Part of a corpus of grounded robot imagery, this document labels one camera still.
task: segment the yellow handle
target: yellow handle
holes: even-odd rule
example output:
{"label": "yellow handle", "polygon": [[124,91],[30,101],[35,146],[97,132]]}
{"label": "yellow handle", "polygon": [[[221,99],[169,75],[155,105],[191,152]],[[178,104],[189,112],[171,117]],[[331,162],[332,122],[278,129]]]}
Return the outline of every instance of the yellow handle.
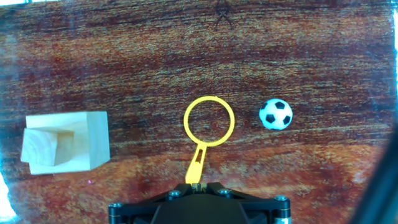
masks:
{"label": "yellow handle", "polygon": [[[203,163],[205,161],[207,146],[205,144],[198,144],[197,150],[189,168],[187,174],[185,175],[186,184],[200,183],[201,171],[203,170]],[[197,161],[199,152],[201,151],[200,162]]]}

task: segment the bolt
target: bolt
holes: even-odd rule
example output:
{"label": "bolt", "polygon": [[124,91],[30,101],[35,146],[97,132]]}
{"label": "bolt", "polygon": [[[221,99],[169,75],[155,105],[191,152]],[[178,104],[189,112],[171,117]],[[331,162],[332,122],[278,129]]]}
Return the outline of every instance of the bolt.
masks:
{"label": "bolt", "polygon": [[284,201],[284,200],[287,200],[287,197],[285,195],[278,195],[278,196],[274,197],[274,199],[278,200],[278,201]]}
{"label": "bolt", "polygon": [[171,191],[169,191],[169,195],[171,197],[178,197],[178,196],[181,195],[181,191],[179,191],[179,190],[171,190]]}
{"label": "bolt", "polygon": [[111,208],[121,208],[123,206],[123,203],[121,202],[116,202],[116,203],[112,203],[109,205],[109,207]]}
{"label": "bolt", "polygon": [[229,194],[231,192],[230,189],[219,189],[217,190],[217,193],[221,194],[221,195],[226,195]]}

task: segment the yellow loop tool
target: yellow loop tool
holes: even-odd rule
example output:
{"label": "yellow loop tool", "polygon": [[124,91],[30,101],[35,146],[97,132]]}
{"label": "yellow loop tool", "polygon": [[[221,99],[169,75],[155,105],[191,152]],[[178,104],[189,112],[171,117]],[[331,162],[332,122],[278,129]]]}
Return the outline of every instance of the yellow loop tool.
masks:
{"label": "yellow loop tool", "polygon": [[[191,113],[191,110],[199,103],[202,103],[204,101],[215,101],[223,105],[226,110],[229,113],[229,118],[231,120],[231,123],[229,124],[229,129],[227,133],[222,137],[221,139],[213,142],[204,142],[199,139],[197,139],[192,132],[189,130],[188,126],[188,118],[189,114]],[[201,172],[203,170],[203,163],[205,161],[205,155],[206,155],[206,149],[207,147],[214,147],[218,146],[220,144],[223,144],[232,134],[234,131],[234,126],[235,126],[235,116],[234,112],[232,111],[231,107],[225,102],[224,100],[218,98],[217,96],[203,96],[199,99],[196,99],[194,102],[192,102],[184,115],[184,128],[185,131],[187,132],[187,135],[189,138],[194,141],[195,143],[198,144],[197,150],[195,151],[195,155],[193,156],[193,159],[191,161],[191,164],[189,165],[189,168],[187,170],[187,174],[185,176],[185,183],[186,184],[195,184],[195,183],[200,183],[200,177],[201,177]],[[201,159],[200,162],[197,161],[199,152],[201,152]]]}

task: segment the black and white ball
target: black and white ball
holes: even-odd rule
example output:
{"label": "black and white ball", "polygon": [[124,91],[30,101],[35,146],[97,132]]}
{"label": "black and white ball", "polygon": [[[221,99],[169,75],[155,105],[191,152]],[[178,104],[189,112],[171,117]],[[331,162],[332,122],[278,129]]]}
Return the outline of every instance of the black and white ball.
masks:
{"label": "black and white ball", "polygon": [[292,122],[293,111],[286,101],[272,99],[264,103],[259,115],[264,127],[283,130]]}

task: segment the yellow ring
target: yellow ring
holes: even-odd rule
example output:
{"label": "yellow ring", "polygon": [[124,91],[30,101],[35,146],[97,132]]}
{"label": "yellow ring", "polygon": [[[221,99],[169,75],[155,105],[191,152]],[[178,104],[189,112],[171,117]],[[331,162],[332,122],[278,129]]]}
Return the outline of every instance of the yellow ring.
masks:
{"label": "yellow ring", "polygon": [[[222,137],[221,139],[217,140],[217,141],[213,141],[213,142],[204,142],[201,141],[199,139],[197,139],[191,132],[191,130],[189,130],[189,126],[188,126],[188,118],[189,118],[189,114],[191,113],[191,110],[199,103],[202,103],[204,101],[215,101],[220,103],[221,105],[223,105],[225,107],[225,109],[228,111],[229,113],[229,119],[231,120],[231,124],[229,124],[229,129],[227,131],[227,133],[224,135],[224,137]],[[185,115],[184,115],[184,128],[185,128],[185,132],[187,132],[187,135],[189,136],[189,138],[194,141],[197,144],[204,144],[207,147],[214,147],[214,146],[218,146],[220,144],[223,144],[231,135],[232,132],[234,131],[234,126],[235,126],[235,116],[234,116],[234,112],[232,111],[232,108],[227,104],[227,102],[225,102],[224,100],[218,98],[217,96],[203,96],[201,98],[196,99],[194,102],[192,102],[187,110],[185,111]]]}

